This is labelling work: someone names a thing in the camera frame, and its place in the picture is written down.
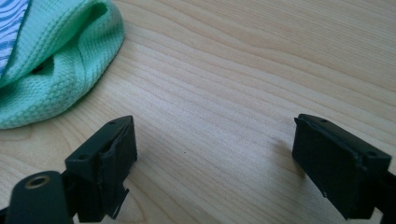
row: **screw hole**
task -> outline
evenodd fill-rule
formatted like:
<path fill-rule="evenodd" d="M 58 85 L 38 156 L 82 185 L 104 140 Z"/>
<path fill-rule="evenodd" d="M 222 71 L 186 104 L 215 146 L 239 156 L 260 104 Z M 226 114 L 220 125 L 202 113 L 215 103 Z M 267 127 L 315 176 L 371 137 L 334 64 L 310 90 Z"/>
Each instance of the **screw hole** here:
<path fill-rule="evenodd" d="M 26 184 L 25 187 L 27 189 L 37 189 L 50 182 L 50 177 L 47 175 L 39 175 L 32 179 L 30 179 Z"/>
<path fill-rule="evenodd" d="M 87 160 L 88 157 L 89 157 L 88 155 L 82 154 L 82 155 L 78 156 L 78 159 L 81 160 L 81 161 L 84 161 L 84 160 Z"/>

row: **knitted fabric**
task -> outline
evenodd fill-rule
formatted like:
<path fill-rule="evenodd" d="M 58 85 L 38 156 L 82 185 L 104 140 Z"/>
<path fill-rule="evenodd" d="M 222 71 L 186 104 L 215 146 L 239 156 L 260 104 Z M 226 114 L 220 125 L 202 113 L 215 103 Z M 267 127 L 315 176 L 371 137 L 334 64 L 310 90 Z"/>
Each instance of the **knitted fabric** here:
<path fill-rule="evenodd" d="M 64 112 L 93 86 L 123 40 L 109 0 L 31 0 L 0 78 L 0 129 Z"/>

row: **black plastic part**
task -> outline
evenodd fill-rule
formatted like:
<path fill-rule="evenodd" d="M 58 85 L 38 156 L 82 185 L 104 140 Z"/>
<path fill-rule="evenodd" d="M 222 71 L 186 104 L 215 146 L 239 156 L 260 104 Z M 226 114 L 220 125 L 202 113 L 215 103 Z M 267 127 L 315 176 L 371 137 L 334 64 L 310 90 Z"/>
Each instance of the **black plastic part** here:
<path fill-rule="evenodd" d="M 123 181 L 137 159 L 132 116 L 103 126 L 66 160 L 62 175 L 44 172 L 23 179 L 13 190 L 0 224 L 100 222 L 116 218 L 128 193 Z"/>
<path fill-rule="evenodd" d="M 128 193 L 122 182 L 136 159 L 134 120 L 128 116 L 107 123 L 65 160 L 65 175 L 77 186 L 79 221 L 117 216 Z"/>
<path fill-rule="evenodd" d="M 370 218 L 376 206 L 384 218 L 396 214 L 390 155 L 326 119 L 302 114 L 295 121 L 292 157 L 344 218 Z"/>
<path fill-rule="evenodd" d="M 6 223 L 72 223 L 58 172 L 28 176 L 12 190 Z"/>

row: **round hole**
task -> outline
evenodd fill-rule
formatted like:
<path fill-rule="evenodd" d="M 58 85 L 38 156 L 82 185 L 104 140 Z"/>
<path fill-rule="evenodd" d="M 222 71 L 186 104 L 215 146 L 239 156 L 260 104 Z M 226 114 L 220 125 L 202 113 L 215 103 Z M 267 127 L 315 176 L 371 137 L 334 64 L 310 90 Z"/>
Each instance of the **round hole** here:
<path fill-rule="evenodd" d="M 47 175 L 39 175 L 30 179 L 26 184 L 25 187 L 27 189 L 37 189 L 50 182 L 50 177 Z"/>
<path fill-rule="evenodd" d="M 82 161 L 87 160 L 88 158 L 89 158 L 89 156 L 88 156 L 88 155 L 85 155 L 85 154 L 82 154 L 82 155 L 79 155 L 79 156 L 78 156 L 78 159 L 79 159 L 79 160 L 82 160 Z"/>
<path fill-rule="evenodd" d="M 367 152 L 367 154 L 369 155 L 369 156 L 376 156 L 376 153 L 375 152 L 373 152 L 373 151 L 369 151 L 369 152 Z"/>

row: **wood grain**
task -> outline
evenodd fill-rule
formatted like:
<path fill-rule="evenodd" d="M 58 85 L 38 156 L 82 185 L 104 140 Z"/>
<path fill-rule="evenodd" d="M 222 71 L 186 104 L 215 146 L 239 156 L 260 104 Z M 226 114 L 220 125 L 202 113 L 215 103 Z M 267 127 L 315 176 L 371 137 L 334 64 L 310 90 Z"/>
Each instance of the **wood grain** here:
<path fill-rule="evenodd" d="M 346 222 L 291 158 L 293 118 L 327 118 L 396 156 L 393 0 L 119 0 L 125 41 L 62 115 L 0 132 L 0 206 L 107 121 L 139 158 L 117 220 Z M 396 164 L 389 168 L 396 173 Z"/>

